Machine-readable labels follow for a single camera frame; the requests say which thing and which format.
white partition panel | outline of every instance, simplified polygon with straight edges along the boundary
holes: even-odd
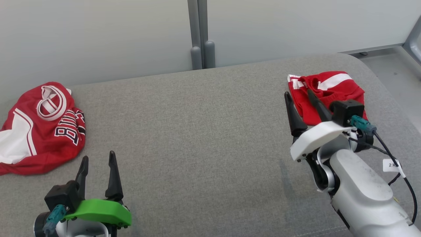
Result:
[[[187,0],[2,0],[0,101],[192,69]]]
[[[420,0],[208,0],[216,66],[404,43]]]

green plastic part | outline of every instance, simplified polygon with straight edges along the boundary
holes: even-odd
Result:
[[[131,213],[120,203],[102,199],[83,200],[75,213],[64,216],[87,221],[98,221],[120,227],[131,226]]]

red and white jersey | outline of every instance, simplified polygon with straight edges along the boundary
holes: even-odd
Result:
[[[0,175],[51,171],[78,155],[85,131],[83,112],[60,83],[25,92],[0,130]]]
[[[364,104],[364,91],[346,72],[342,71],[309,76],[288,75],[288,86],[295,107],[307,125],[316,125],[321,122],[317,110],[308,98],[308,89],[311,89],[327,108],[335,100],[356,100]]]

teal connector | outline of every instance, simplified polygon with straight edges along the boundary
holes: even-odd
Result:
[[[66,212],[67,211],[64,205],[57,205],[47,218],[47,223],[43,227],[44,233],[54,233],[57,224],[59,223],[59,221],[63,220],[64,216],[66,215]]]
[[[369,121],[361,118],[360,116],[353,115],[350,120],[348,120],[348,123],[351,126],[354,126],[358,129],[361,129],[362,131],[365,131],[366,133],[372,135],[374,131],[377,130],[377,127],[374,125],[371,125]]]

clothing label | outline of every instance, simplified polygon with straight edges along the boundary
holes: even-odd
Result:
[[[399,168],[393,163],[392,159],[383,159],[383,172],[399,172]]]

